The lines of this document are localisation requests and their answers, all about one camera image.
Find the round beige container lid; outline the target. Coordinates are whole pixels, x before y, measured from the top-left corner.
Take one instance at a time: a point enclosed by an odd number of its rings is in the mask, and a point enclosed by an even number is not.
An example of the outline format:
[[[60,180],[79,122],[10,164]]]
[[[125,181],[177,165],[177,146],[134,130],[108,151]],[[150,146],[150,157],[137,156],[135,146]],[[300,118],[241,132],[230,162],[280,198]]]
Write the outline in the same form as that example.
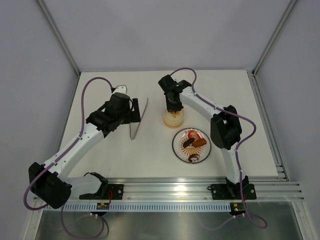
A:
[[[177,112],[169,112],[166,109],[164,109],[163,111],[163,119],[167,118],[167,119],[182,119],[185,118],[185,111],[182,109],[180,111]]]

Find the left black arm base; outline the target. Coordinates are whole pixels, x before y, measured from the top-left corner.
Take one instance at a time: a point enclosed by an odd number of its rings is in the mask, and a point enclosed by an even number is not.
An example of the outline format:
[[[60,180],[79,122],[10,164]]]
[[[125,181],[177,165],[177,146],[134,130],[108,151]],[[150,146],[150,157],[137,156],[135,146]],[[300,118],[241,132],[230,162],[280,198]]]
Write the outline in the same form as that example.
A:
[[[101,186],[96,193],[86,193],[79,196],[80,200],[122,200],[124,194],[123,184],[108,184]]]

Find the metal food tongs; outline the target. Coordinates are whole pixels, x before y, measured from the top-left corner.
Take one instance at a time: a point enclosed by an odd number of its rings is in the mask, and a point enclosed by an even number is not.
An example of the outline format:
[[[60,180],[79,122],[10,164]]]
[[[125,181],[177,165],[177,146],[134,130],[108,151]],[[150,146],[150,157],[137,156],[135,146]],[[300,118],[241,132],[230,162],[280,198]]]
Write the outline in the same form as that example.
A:
[[[138,130],[148,106],[149,98],[147,97],[145,104],[142,106],[142,113],[140,113],[139,101],[137,98],[133,99],[132,121],[129,123],[129,136],[132,141],[137,136]]]

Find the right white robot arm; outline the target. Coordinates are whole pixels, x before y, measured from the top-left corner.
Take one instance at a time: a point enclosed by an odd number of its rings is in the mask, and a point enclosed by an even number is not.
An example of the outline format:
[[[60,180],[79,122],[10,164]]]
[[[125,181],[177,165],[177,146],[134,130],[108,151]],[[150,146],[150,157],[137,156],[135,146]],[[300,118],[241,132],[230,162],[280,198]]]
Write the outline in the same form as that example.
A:
[[[239,198],[245,187],[241,181],[245,174],[241,173],[236,158],[236,145],[241,140],[242,127],[237,117],[237,110],[229,105],[222,107],[197,93],[192,84],[186,80],[175,81],[170,75],[165,75],[158,81],[163,90],[166,111],[176,114],[187,105],[202,115],[210,123],[210,139],[221,149],[226,167],[227,193],[232,198]]]

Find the round beige lunch container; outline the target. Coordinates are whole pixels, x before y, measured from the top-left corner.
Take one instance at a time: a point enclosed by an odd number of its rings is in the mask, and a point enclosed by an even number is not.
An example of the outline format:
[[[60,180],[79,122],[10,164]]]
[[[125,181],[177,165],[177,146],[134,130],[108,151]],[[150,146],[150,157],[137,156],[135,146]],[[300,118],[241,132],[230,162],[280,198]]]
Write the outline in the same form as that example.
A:
[[[180,126],[183,125],[185,119],[184,118],[173,118],[173,119],[168,119],[168,118],[164,118],[163,122],[164,124],[171,129],[176,129],[179,128]]]

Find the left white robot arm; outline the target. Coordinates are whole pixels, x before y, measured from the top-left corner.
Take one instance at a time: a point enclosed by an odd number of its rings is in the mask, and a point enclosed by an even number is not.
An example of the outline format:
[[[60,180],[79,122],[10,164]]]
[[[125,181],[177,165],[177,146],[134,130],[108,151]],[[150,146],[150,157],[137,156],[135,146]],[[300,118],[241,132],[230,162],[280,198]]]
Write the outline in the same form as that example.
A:
[[[96,144],[120,125],[141,121],[139,100],[115,92],[98,110],[83,119],[78,135],[65,148],[43,164],[34,162],[28,168],[32,192],[53,209],[62,207],[71,197],[100,200],[112,196],[107,178],[96,172],[81,177],[69,177],[78,162]]]

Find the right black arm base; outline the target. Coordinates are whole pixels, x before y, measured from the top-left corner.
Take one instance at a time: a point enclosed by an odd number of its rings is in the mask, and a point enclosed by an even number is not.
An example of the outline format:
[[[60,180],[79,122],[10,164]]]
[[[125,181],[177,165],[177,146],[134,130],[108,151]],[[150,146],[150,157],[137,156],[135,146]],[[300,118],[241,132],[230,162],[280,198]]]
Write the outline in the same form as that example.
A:
[[[220,183],[211,184],[207,187],[211,192],[213,200],[241,200],[240,185],[233,186],[232,184]],[[244,200],[256,200],[256,190],[252,183],[242,187],[242,195]]]

